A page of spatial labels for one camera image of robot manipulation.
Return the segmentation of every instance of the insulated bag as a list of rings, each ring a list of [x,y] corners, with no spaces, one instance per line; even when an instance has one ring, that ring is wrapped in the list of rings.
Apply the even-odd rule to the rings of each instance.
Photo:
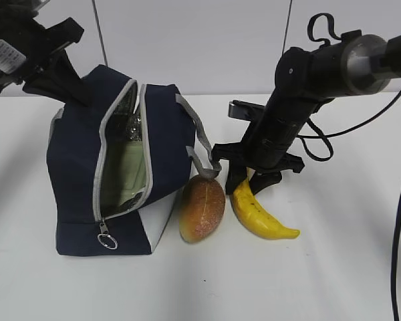
[[[200,119],[175,85],[141,86],[106,66],[83,79],[92,105],[68,102],[53,118],[47,166],[61,255],[146,255],[158,245],[191,162],[219,163]],[[194,153],[196,129],[213,169]]]

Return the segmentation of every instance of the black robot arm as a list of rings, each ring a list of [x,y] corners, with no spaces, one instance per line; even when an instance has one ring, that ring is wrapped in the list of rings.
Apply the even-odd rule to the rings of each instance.
[[[313,38],[314,22],[322,15],[339,43]],[[302,159],[287,150],[313,113],[334,98],[375,94],[390,79],[401,78],[401,36],[386,42],[355,30],[338,37],[332,28],[330,14],[312,17],[309,37],[324,44],[312,52],[292,47],[283,54],[275,71],[275,90],[264,107],[231,102],[229,116],[248,120],[250,125],[241,142],[214,146],[215,160],[229,161],[227,194],[247,178],[247,167],[255,170],[250,180],[253,193],[279,183],[282,170],[300,173]]]
[[[90,93],[65,52],[84,30],[72,18],[49,29],[38,24],[34,17],[47,2],[0,0],[0,93],[24,83],[24,92],[89,106]]]

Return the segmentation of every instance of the label sticker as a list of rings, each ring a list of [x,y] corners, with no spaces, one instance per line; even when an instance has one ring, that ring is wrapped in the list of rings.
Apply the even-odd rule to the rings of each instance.
[[[27,60],[21,52],[6,41],[0,39],[0,70],[11,74]]]

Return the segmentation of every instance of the bag handle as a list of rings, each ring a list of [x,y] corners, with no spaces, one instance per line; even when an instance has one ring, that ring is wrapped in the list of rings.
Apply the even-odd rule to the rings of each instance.
[[[192,146],[186,146],[187,154],[193,160],[193,164],[201,177],[205,179],[215,179],[221,172],[221,165],[219,162],[213,160],[213,148],[211,147],[207,134],[205,133],[201,118],[183,96],[176,94],[176,102],[180,104],[186,113],[193,119],[194,125],[196,126],[197,138],[202,146],[204,146],[205,150],[207,150],[208,159],[213,169],[203,167],[200,158]]]

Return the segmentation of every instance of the white tabletop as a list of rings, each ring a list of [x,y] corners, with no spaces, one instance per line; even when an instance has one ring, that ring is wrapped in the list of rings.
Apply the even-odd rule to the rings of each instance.
[[[340,98],[313,117],[324,132],[365,120],[394,94]],[[229,100],[189,96],[212,142],[235,142],[247,123],[227,118]],[[62,257],[45,152],[59,102],[0,98],[0,321],[223,321],[392,319],[389,274],[401,188],[401,100],[371,125],[332,140],[328,163],[292,147],[306,167],[258,195],[295,240],[249,233],[227,202],[208,239],[185,244],[174,214],[144,257]],[[318,142],[312,149],[326,154]],[[205,160],[201,148],[198,152]],[[227,163],[219,177],[224,185]],[[401,244],[398,270],[401,315]]]

